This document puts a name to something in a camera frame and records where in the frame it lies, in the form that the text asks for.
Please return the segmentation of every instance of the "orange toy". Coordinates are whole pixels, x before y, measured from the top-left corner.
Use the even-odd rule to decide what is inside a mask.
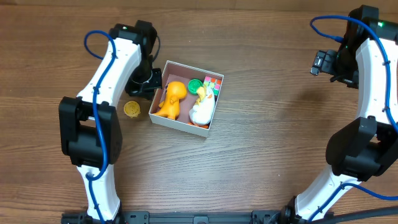
[[[187,95],[187,88],[182,82],[170,82],[166,88],[166,99],[159,104],[160,111],[154,115],[176,119],[180,114],[180,100]]]

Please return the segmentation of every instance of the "open box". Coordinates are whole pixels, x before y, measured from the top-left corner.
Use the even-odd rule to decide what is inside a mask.
[[[200,128],[197,126],[189,125],[189,111],[192,106],[195,104],[198,95],[193,95],[187,90],[187,96],[180,100],[180,115],[176,120],[163,118],[161,116],[154,115],[153,113],[158,112],[160,110],[159,103],[164,101],[165,99],[165,87],[172,81],[180,81],[188,86],[188,82],[191,79],[197,78],[201,81],[205,79],[205,77],[215,78],[217,80],[221,80],[220,92],[216,97],[216,106],[214,110],[217,108],[217,101],[220,97],[221,87],[223,85],[224,75],[220,75],[214,72],[209,72],[203,69],[194,68],[187,65],[182,65],[180,63],[167,61],[166,66],[163,70],[162,75],[162,85],[163,89],[156,90],[154,100],[149,109],[149,117],[153,123],[163,125],[169,128],[174,128],[181,131],[186,131],[188,133],[197,134],[199,136],[207,137],[211,128],[211,123],[213,121],[213,117],[211,117],[211,121],[209,124],[209,128]]]

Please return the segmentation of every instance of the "colorful cube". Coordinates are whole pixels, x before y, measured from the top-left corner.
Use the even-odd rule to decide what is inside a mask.
[[[218,94],[220,93],[221,80],[211,78],[211,77],[206,77],[203,84],[206,85],[207,87],[211,88],[213,90],[215,96],[218,96]]]

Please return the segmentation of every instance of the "green round object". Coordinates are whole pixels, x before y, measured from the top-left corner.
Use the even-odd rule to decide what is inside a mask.
[[[193,79],[188,83],[188,90],[190,93],[197,95],[197,90],[201,86],[203,86],[203,83],[199,79]]]

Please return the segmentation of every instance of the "yellow lid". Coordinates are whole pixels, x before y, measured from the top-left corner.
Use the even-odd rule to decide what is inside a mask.
[[[124,113],[130,118],[137,117],[141,113],[139,104],[135,101],[127,102],[124,105]]]

